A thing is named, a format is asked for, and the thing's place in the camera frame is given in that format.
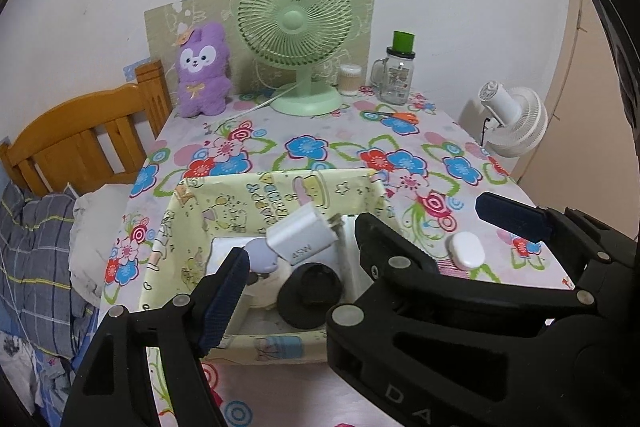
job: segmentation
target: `pink flower print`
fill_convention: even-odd
[[[238,156],[242,152],[242,142],[240,140],[228,140],[222,136],[216,138],[209,148],[209,157],[216,163],[224,163],[232,156]]]
[[[129,261],[133,261],[138,256],[139,245],[136,241],[127,237],[120,242],[116,259],[118,263],[124,265]]]
[[[415,200],[429,195],[429,182],[424,176],[409,172],[407,169],[396,169],[389,172],[388,184],[398,189],[398,194]]]

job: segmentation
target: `white fan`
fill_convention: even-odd
[[[478,96],[498,123],[486,134],[487,143],[497,154],[515,158],[540,143],[546,131],[546,108],[533,89],[504,89],[498,82],[488,82]]]

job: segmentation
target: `bed post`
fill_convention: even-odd
[[[146,118],[154,137],[157,138],[173,108],[164,81],[162,62],[156,60],[138,66],[136,80],[140,87],[142,102],[145,105]]]
[[[0,160],[2,161],[2,167],[4,171],[9,175],[12,181],[21,188],[27,188],[27,181],[20,172],[20,169],[11,165],[8,156],[9,145],[6,143],[0,143]]]

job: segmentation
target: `metal screw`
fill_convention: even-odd
[[[107,313],[110,317],[120,317],[124,313],[124,306],[117,304],[111,307]]]
[[[181,293],[180,295],[176,295],[171,302],[174,306],[186,306],[191,301],[190,297],[186,293]]]
[[[587,290],[578,290],[575,296],[578,298],[578,301],[580,301],[580,304],[584,304],[585,306],[591,306],[596,301],[593,295]]]
[[[331,313],[331,318],[339,326],[355,326],[364,320],[364,311],[353,304],[343,304]]]
[[[411,261],[403,255],[396,255],[389,259],[389,266],[391,268],[409,268],[411,266]]]

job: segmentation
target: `scissors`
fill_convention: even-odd
[[[418,117],[416,117],[413,113],[410,112],[378,112],[378,111],[370,111],[371,114],[379,114],[380,116],[388,116],[389,118],[398,118],[398,120],[403,120],[405,122],[416,125],[418,123]]]

